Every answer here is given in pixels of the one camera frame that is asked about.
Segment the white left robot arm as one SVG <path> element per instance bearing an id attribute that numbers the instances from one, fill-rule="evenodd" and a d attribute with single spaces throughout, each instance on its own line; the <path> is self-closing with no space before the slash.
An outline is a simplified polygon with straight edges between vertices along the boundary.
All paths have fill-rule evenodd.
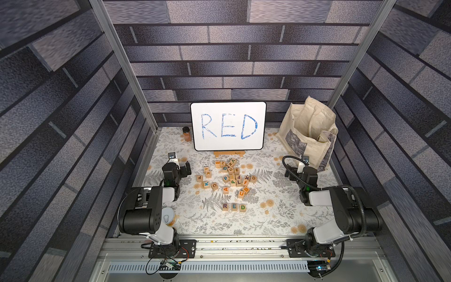
<path id="1" fill-rule="evenodd" d="M 163 221 L 163 203 L 175 202 L 180 195 L 180 181 L 191 175 L 189 162 L 179 166 L 175 159 L 162 167 L 163 179 L 157 186 L 133 188 L 122 200 L 117 213 L 119 230 L 140 235 L 157 246 L 180 247 L 177 231 Z"/>

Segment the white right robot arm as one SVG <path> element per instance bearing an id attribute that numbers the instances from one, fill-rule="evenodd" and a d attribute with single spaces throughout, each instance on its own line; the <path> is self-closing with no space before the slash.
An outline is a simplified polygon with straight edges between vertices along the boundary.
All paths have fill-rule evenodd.
<path id="1" fill-rule="evenodd" d="M 299 199 L 305 206 L 330 207 L 334 218 L 307 230 L 303 239 L 287 242 L 290 256 L 328 258 L 335 256 L 334 247 L 348 240 L 382 229 L 382 217 L 361 187 L 349 185 L 319 188 L 318 171 L 306 157 L 284 156 L 285 177 L 299 187 Z"/>

